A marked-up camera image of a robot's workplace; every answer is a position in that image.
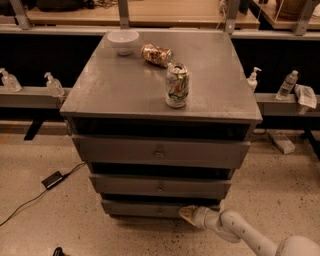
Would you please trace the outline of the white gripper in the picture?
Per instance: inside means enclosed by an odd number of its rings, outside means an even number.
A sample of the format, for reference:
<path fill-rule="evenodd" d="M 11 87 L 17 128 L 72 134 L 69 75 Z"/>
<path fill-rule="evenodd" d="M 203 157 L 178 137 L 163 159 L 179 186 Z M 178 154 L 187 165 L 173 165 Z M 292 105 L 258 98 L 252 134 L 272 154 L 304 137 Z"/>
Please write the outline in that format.
<path fill-rule="evenodd" d="M 178 214 L 200 229 L 218 231 L 222 226 L 220 213 L 204 206 L 185 206 L 178 210 Z"/>

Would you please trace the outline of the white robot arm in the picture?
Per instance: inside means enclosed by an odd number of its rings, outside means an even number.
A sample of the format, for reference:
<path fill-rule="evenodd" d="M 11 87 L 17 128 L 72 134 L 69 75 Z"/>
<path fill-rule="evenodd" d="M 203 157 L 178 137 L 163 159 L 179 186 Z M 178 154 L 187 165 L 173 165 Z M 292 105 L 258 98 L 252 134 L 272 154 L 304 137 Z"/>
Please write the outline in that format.
<path fill-rule="evenodd" d="M 244 241 L 256 256 L 320 256 L 320 245 L 303 236 L 290 236 L 274 243 L 234 210 L 214 211 L 204 206 L 186 206 L 178 211 L 187 222 L 208 229 L 230 243 Z"/>

